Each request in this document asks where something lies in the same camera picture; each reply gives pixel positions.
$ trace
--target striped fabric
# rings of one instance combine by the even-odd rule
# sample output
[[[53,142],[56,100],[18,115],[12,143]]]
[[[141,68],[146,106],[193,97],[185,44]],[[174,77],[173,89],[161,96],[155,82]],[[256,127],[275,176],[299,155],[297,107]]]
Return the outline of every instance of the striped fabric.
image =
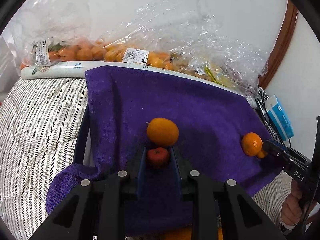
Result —
[[[17,240],[47,217],[48,187],[72,163],[86,104],[85,80],[61,78],[20,79],[0,106],[0,215]],[[290,178],[281,173],[253,199],[278,224],[289,193]]]

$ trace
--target brown wooden trim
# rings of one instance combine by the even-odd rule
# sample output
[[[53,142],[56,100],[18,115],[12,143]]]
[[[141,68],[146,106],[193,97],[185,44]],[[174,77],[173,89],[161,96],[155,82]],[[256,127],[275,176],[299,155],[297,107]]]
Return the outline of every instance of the brown wooden trim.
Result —
[[[259,86],[263,89],[270,83],[288,50],[296,26],[297,16],[298,9],[288,0],[281,30],[267,62],[268,72],[263,77],[259,77]]]

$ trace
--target blue tissue package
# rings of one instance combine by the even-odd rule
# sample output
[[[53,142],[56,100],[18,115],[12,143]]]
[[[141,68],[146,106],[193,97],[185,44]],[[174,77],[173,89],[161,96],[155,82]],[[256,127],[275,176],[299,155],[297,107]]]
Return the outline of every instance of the blue tissue package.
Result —
[[[273,95],[265,101],[266,111],[278,129],[278,132],[283,141],[291,138],[294,133],[291,122],[285,113],[279,99]]]

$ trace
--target red tomato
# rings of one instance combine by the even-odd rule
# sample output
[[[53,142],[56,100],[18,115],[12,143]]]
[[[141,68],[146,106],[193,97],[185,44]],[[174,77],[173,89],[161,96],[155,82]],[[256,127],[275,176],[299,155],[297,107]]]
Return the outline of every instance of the red tomato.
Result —
[[[148,150],[147,161],[148,163],[156,169],[166,166],[169,162],[170,154],[164,148],[157,148],[153,150]]]

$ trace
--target white sticker label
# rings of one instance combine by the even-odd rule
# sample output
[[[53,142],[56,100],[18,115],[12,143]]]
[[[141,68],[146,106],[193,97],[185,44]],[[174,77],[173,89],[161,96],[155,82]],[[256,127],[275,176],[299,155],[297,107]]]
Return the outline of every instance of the white sticker label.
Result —
[[[38,41],[36,47],[36,63],[41,67],[51,66],[48,40]]]
[[[198,74],[199,74],[200,76],[205,74],[205,71],[204,71],[203,67],[197,66],[197,67],[196,67],[196,70],[197,70],[197,72],[198,72]]]
[[[149,51],[142,49],[127,48],[122,62],[146,65]]]

